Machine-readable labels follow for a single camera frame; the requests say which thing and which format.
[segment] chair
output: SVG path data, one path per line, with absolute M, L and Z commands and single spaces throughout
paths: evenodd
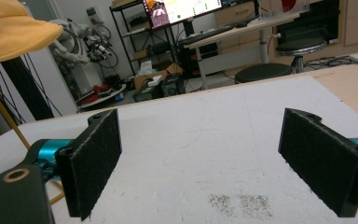
M 236 83 L 246 83 L 291 74 L 293 74 L 293 68 L 289 65 L 282 63 L 261 63 L 240 70 L 234 79 Z
M 289 41 L 281 44 L 276 48 L 276 51 L 281 56 L 295 56 L 292 62 L 292 67 L 296 69 L 297 73 L 304 70 L 304 54 L 309 54 L 326 47 L 326 42 L 320 38 L 307 38 Z
M 324 49 L 326 42 L 319 38 L 307 38 L 286 42 L 276 48 L 281 56 L 295 56 L 291 66 L 282 63 L 262 63 L 240 70 L 235 75 L 236 83 L 258 81 L 273 77 L 282 77 L 303 72 L 303 55 Z

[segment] cardboard box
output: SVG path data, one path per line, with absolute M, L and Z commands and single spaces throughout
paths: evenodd
M 112 1 L 112 9 L 115 9 L 117 7 L 122 7 L 124 5 L 127 5 L 131 2 L 136 2 L 137 0 L 114 0 Z
M 133 25 L 131 27 L 131 31 L 136 31 L 136 30 L 140 30 L 142 28 L 145 28 L 145 29 L 150 29 L 150 24 L 148 21 L 146 22 L 143 22 L 143 23 L 140 23 L 140 24 L 137 24 L 137 25 Z
M 141 51 L 134 52 L 132 54 L 132 58 L 135 59 L 141 59 L 150 56 L 150 50 L 149 49 L 143 49 Z
M 142 85 L 145 84 L 145 81 L 148 78 L 162 76 L 162 80 L 164 80 L 165 77 L 170 74 L 175 74 L 175 73 L 182 74 L 183 72 L 183 69 L 176 63 L 173 63 L 171 60 L 165 60 L 161 63 L 153 64 L 153 68 L 158 69 L 158 72 L 137 76 L 133 79 L 133 83 L 135 84 L 136 90 L 141 89 Z

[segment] computer monitor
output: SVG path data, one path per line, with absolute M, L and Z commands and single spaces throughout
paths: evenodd
M 221 0 L 143 0 L 150 27 L 158 29 L 214 12 Z

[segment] gray floor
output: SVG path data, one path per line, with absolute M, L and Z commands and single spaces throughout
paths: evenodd
M 328 67 L 333 66 L 340 66 L 343 64 L 350 64 L 350 63 L 357 63 L 356 61 L 352 60 L 349 56 L 344 57 L 333 57 L 333 58 L 326 58 L 321 60 L 316 60 L 312 62 L 305 62 L 304 72 L 309 72 L 313 70 L 318 69 L 324 69 Z M 215 88 L 221 88 L 225 86 L 234 85 L 234 78 L 228 77 L 224 72 L 216 73 L 211 76 L 207 76 L 208 81 L 208 88 L 209 89 L 215 89 Z M 185 80 L 185 88 L 186 93 L 194 92 L 194 91 L 201 91 L 202 88 L 202 80 L 200 77 L 196 78 L 190 78 Z M 124 99 L 120 102 L 115 102 L 114 100 L 105 102 L 103 104 L 99 104 L 93 108 L 89 108 L 87 111 L 99 109 L 99 108 L 105 108 L 105 107 L 111 107 L 111 106 L 117 106 L 117 105 L 128 105 L 128 104 L 134 104 L 135 101 L 133 100 L 133 94 L 135 94 L 136 91 L 125 91 L 124 92 Z

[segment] black foam pad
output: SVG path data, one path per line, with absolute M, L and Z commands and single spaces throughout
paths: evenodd
M 89 127 L 55 156 L 71 217 L 84 220 L 97 203 L 121 154 L 117 111 L 89 118 Z
M 279 152 L 339 217 L 358 208 L 358 145 L 308 112 L 286 108 Z

